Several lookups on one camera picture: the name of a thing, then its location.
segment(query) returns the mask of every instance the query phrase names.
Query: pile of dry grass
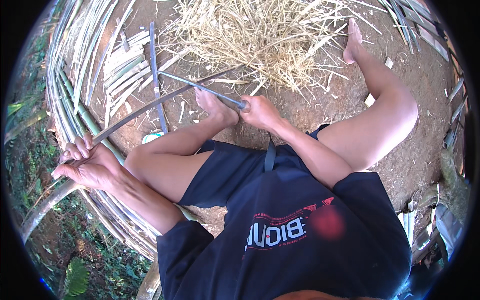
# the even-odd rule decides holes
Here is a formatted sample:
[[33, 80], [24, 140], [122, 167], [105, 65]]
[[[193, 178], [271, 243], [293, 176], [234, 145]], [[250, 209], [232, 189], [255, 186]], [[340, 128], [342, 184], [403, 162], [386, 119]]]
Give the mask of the pile of dry grass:
[[164, 30], [162, 50], [191, 47], [212, 71], [243, 64], [266, 86], [299, 92], [325, 89], [326, 77], [337, 74], [315, 56], [321, 50], [329, 56], [323, 47], [346, 32], [350, 17], [342, 0], [190, 0], [179, 1], [176, 10], [180, 18]]

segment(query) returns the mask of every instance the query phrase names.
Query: dry grass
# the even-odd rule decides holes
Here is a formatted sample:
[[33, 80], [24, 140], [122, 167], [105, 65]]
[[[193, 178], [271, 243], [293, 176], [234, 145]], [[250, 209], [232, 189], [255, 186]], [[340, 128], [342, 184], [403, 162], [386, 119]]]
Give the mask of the dry grass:
[[180, 18], [164, 30], [161, 51], [191, 47], [194, 61], [211, 72], [246, 65], [257, 72], [242, 79], [300, 93], [325, 89], [332, 70], [315, 61], [327, 57], [329, 38], [342, 35], [338, 30], [350, 17], [341, 0], [191, 0], [175, 9]]

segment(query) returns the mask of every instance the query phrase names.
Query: dirt ground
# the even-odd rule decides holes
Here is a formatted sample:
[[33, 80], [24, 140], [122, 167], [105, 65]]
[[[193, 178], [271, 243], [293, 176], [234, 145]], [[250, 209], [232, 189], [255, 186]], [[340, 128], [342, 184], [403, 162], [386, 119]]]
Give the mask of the dirt ground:
[[[95, 70], [101, 53], [103, 53], [114, 31], [114, 26], [116, 25], [114, 20], [117, 17], [121, 18], [129, 2], [128, 0], [120, 0], [115, 8], [102, 37], [99, 54], [95, 61]], [[177, 17], [172, 9], [174, 4], [174, 1], [137, 0], [133, 6], [131, 17], [126, 21], [125, 33], [127, 37], [140, 32], [140, 26], [148, 28], [152, 21], [156, 22], [157, 28], [163, 28], [165, 20]], [[444, 89], [450, 93], [456, 84], [453, 77], [453, 67], [432, 47], [422, 40], [419, 42], [421, 52], [418, 53], [414, 49], [415, 54], [411, 55], [408, 47], [403, 44], [399, 32], [393, 27], [394, 23], [389, 15], [373, 11], [373, 16], [371, 16], [371, 10], [360, 4], [358, 7], [355, 5], [354, 9], [383, 33], [380, 35], [365, 22], [358, 20], [363, 38], [374, 43], [374, 45], [364, 43], [364, 47], [380, 61], [386, 61], [387, 57], [392, 59], [394, 62], [393, 72], [411, 89], [419, 106], [419, 119], [412, 133], [378, 164], [369, 169], [380, 174], [394, 208], [400, 210], [405, 201], [410, 199], [415, 191], [420, 190], [422, 192], [439, 179], [441, 175], [439, 152], [443, 138], [449, 128], [452, 106], [456, 107], [455, 105], [460, 102], [460, 96], [456, 96], [452, 106], [448, 104]], [[343, 46], [347, 44], [347, 38], [344, 36], [337, 37], [336, 40]], [[145, 54], [149, 58], [150, 50], [149, 45], [147, 46], [145, 47]], [[329, 48], [328, 50], [335, 56], [342, 57], [340, 50], [335, 48]], [[322, 54], [320, 56], [323, 60], [326, 55]], [[157, 57], [158, 64], [162, 64], [167, 59], [169, 59], [169, 54], [161, 53]], [[365, 85], [365, 79], [356, 64], [347, 66], [339, 60], [336, 61], [341, 67], [346, 67], [346, 69], [340, 69], [339, 73], [348, 77], [349, 80], [334, 76], [330, 84], [331, 91], [329, 93], [324, 93], [322, 89], [318, 88], [314, 90], [313, 96], [305, 91], [304, 95], [310, 104], [298, 93], [287, 90], [265, 90], [261, 88], [257, 95], [264, 95], [270, 98], [279, 109], [281, 115], [304, 132], [314, 131], [322, 123], [330, 124], [355, 117], [367, 109], [363, 103], [369, 93]], [[333, 65], [328, 57], [325, 58], [325, 63]], [[193, 71], [189, 73], [183, 71], [189, 68], [188, 65], [189, 63], [182, 62], [177, 67], [171, 67], [168, 72], [180, 75], [193, 75]], [[204, 66], [194, 65], [192, 70], [197, 71], [197, 78], [200, 74], [207, 73]], [[229, 78], [236, 79], [233, 75], [229, 76]], [[160, 83], [163, 83], [163, 86], [168, 91], [180, 86], [177, 82], [164, 78], [160, 78]], [[232, 93], [230, 87], [225, 84], [213, 84], [210, 87], [221, 93]], [[238, 91], [238, 95], [241, 95], [243, 92], [249, 94], [255, 87], [256, 84], [247, 84], [246, 88]], [[136, 98], [133, 96], [128, 98], [128, 102], [134, 110], [141, 106], [142, 102], [149, 102], [155, 98], [153, 85], [150, 84], [139, 95], [135, 94], [135, 96]], [[101, 128], [104, 127], [104, 98], [102, 82], [99, 81], [92, 97], [90, 111], [97, 119]], [[180, 102], [183, 100], [186, 101], [186, 113], [183, 116], [182, 123], [179, 124]], [[207, 116], [197, 106], [193, 89], [184, 93], [181, 97], [167, 101], [164, 104], [164, 108], [169, 121], [168, 128], [170, 131], [190, 126], [193, 124], [194, 119], [202, 120]], [[189, 110], [193, 110], [195, 113], [189, 115]], [[111, 119], [111, 124], [125, 115], [127, 115], [127, 111], [123, 106]], [[127, 156], [132, 149], [141, 144], [145, 135], [161, 128], [159, 121], [156, 120], [157, 118], [157, 110], [153, 109], [149, 114], [143, 114], [119, 129], [110, 137], [110, 140]], [[222, 131], [214, 139], [255, 149], [266, 149], [268, 146], [268, 135], [266, 132], [260, 132], [258, 129], [245, 124], [242, 120], [236, 126]], [[190, 207], [190, 209], [208, 224], [210, 231], [215, 236], [223, 230], [223, 218], [227, 213], [225, 208], [198, 209]]]

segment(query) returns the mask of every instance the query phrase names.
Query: leg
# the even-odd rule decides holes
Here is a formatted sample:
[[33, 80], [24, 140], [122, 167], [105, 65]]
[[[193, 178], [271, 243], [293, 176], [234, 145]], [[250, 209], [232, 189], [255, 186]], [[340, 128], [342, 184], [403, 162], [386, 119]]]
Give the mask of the leg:
[[138, 146], [128, 155], [125, 168], [138, 180], [173, 203], [185, 194], [198, 170], [212, 151], [194, 155], [226, 127], [235, 125], [238, 114], [205, 91], [195, 89], [198, 104], [209, 116], [206, 120], [168, 133]]
[[355, 172], [382, 159], [410, 133], [417, 120], [417, 102], [395, 74], [361, 46], [362, 36], [354, 19], [348, 26], [348, 43], [343, 54], [356, 62], [376, 99], [360, 115], [321, 130], [317, 138], [340, 155]]

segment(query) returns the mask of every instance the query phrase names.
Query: bare foot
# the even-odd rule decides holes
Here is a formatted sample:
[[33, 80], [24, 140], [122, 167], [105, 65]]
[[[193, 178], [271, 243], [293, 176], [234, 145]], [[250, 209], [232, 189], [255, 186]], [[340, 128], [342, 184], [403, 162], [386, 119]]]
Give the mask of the bare foot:
[[218, 118], [227, 127], [239, 122], [238, 113], [218, 100], [215, 95], [197, 87], [195, 88], [195, 95], [198, 105], [208, 112], [208, 117]]
[[354, 18], [350, 18], [348, 21], [348, 42], [345, 51], [343, 51], [343, 60], [347, 64], [353, 64], [355, 59], [353, 58], [353, 51], [355, 48], [361, 47], [362, 36], [360, 33], [360, 28], [355, 22]]

